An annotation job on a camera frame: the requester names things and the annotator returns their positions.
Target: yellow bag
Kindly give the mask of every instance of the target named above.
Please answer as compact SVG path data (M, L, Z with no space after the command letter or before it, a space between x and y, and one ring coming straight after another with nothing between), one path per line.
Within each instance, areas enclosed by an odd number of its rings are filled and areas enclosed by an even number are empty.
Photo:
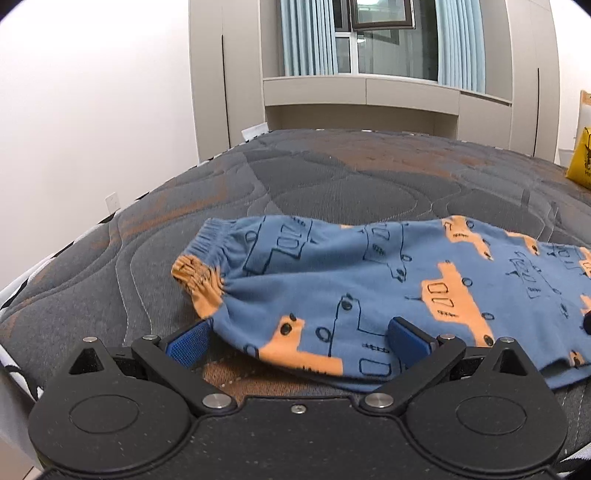
M566 177L591 190L591 145L589 144L591 134L589 128L591 127L583 129L569 169L566 171Z

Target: gray quilted mattress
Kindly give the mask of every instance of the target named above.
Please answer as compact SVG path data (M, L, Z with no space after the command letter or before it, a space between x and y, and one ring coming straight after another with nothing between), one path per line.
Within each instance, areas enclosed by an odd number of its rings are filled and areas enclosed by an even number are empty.
M184 328L196 315L170 268L203 221L274 213L353 225L465 215L591 246L591 192L548 162L428 135L277 131L164 183L62 251L4 305L0 343L43 388L84 336L121 346ZM196 374L239 399L334 391L219 339ZM591 389L556 397L570 422L564 456L591 441Z

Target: light blue curtain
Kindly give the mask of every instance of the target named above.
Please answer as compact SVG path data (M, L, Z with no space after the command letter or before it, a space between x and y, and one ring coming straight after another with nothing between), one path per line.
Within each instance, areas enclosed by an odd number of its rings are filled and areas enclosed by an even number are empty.
M439 39L439 83L485 93L486 68L480 0L435 0L435 8Z
M281 0L285 75L338 72L332 0Z

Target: blue pants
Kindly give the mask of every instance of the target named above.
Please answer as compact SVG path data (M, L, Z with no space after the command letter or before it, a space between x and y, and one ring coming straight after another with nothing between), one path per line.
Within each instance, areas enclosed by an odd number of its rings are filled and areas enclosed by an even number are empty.
M395 316L468 345L515 337L552 388L591 372L591 252L461 216L209 219L172 273L235 348L340 387L404 369L386 339Z

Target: white wall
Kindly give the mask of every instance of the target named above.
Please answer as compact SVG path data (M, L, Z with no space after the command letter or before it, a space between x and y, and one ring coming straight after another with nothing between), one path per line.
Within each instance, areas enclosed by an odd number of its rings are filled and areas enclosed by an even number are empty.
M198 163L187 0L25 0L0 23L0 288Z
M580 91L591 92L591 18L573 0L550 0L560 65L558 148L573 150Z

